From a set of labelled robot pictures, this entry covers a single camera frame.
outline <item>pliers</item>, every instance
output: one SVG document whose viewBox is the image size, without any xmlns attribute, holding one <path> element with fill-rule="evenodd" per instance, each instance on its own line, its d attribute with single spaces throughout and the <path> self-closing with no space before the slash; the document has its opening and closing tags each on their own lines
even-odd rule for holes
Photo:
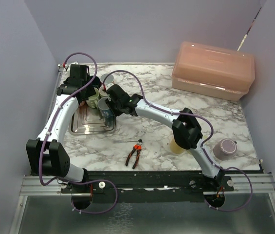
<svg viewBox="0 0 275 234">
<path fill-rule="evenodd" d="M 139 155 L 140 155 L 140 153 L 141 153 L 141 151 L 142 151 L 142 143 L 143 143 L 143 141 L 142 141 L 141 139 L 139 139 L 139 140 L 137 141 L 137 144 L 134 146 L 133 150 L 131 151 L 131 153 L 130 153 L 130 154 L 128 155 L 128 157 L 127 157 L 126 166 L 128 166 L 129 159 L 132 157 L 133 153 L 134 153 L 135 151 L 137 151 L 136 160 L 135 160 L 135 163 L 134 163 L 134 165 L 133 165 L 133 167 L 132 167 L 133 169 L 135 169 L 135 167 L 136 167 L 137 164 L 138 164 Z"/>
</svg>

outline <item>gray wall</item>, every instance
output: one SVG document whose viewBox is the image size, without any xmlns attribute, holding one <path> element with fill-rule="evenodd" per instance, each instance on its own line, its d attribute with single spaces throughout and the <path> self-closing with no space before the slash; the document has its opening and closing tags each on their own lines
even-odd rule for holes
<svg viewBox="0 0 275 234">
<path fill-rule="evenodd" d="M 256 80 L 242 100 L 244 113 L 266 171 L 275 177 L 275 1 L 268 0 L 242 51 L 256 56 Z"/>
<path fill-rule="evenodd" d="M 8 233 L 22 176 L 26 141 L 43 127 L 57 65 L 22 0 L 0 0 L 0 233 Z"/>
<path fill-rule="evenodd" d="M 260 8 L 260 0 L 25 2 L 58 63 L 76 51 L 98 62 L 174 62 L 185 40 L 237 49 Z"/>
</svg>

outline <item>metal tray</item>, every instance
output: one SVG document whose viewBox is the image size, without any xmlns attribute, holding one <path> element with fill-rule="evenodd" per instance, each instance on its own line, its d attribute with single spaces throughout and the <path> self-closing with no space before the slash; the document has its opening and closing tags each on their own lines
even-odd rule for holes
<svg viewBox="0 0 275 234">
<path fill-rule="evenodd" d="M 112 133 L 115 129 L 116 118 L 108 127 L 105 125 L 100 111 L 87 105 L 76 110 L 69 125 L 69 132 L 72 135 Z"/>
</svg>

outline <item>metal frame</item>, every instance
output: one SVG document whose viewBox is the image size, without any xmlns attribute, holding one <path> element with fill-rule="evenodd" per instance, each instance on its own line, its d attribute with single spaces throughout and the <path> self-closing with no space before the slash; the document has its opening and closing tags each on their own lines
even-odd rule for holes
<svg viewBox="0 0 275 234">
<path fill-rule="evenodd" d="M 48 111 L 48 118 L 52 111 L 56 88 L 61 81 L 63 74 L 63 67 L 58 66 L 58 74 L 56 80 L 55 90 L 53 92 L 52 102 Z M 253 185 L 253 193 L 268 193 L 271 200 L 272 208 L 275 212 L 275 181 L 272 174 L 258 174 L 257 171 L 246 172 L 249 176 L 251 183 Z M 229 173 L 227 176 L 231 177 L 232 185 L 234 187 L 233 191 L 225 191 L 225 194 L 247 194 L 250 191 L 248 180 L 242 174 Z M 44 179 L 50 179 L 50 176 L 45 176 Z M 57 180 L 52 181 L 49 186 L 41 186 L 38 176 L 25 176 L 19 193 L 17 209 L 14 215 L 13 223 L 10 229 L 10 234 L 18 234 L 22 218 L 25 212 L 27 198 L 29 196 L 90 196 L 89 193 L 62 193 L 62 189 L 65 189 L 65 185 L 61 185 Z M 176 190 L 175 187 L 157 187 L 157 188 L 146 188 L 148 190 Z M 119 188 L 121 193 L 132 190 L 131 188 Z M 215 192 L 204 192 L 204 195 L 214 194 Z"/>
</svg>

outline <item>marble tabletop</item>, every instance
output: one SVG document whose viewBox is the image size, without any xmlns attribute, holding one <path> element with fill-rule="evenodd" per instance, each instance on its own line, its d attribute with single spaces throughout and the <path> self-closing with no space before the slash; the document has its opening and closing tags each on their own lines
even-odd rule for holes
<svg viewBox="0 0 275 234">
<path fill-rule="evenodd" d="M 242 170 L 259 170 L 258 159 L 252 144 L 245 117 L 239 102 L 172 89 L 173 65 L 156 64 L 99 64 L 98 76 L 114 70 L 127 70 L 141 81 L 146 98 L 171 109 L 187 107 L 193 113 L 207 118 L 214 126 L 214 136 L 207 142 L 212 149 L 223 138 L 237 142 L 238 151 L 227 160 L 216 159 L 224 168 L 234 166 Z M 62 81 L 69 75 L 64 72 Z M 140 93 L 136 80 L 129 74 L 113 74 L 115 82 L 129 94 Z M 198 119 L 203 137 L 210 134 L 210 127 Z M 113 133 L 71 135 L 68 130 L 64 147 L 71 163 L 87 170 L 131 171 L 135 157 L 128 167 L 125 161 L 138 139 L 143 140 L 143 149 L 135 170 L 200 170 L 192 155 L 184 152 L 175 155 L 169 148 L 173 133 L 170 128 L 145 117 L 121 115 Z"/>
</svg>

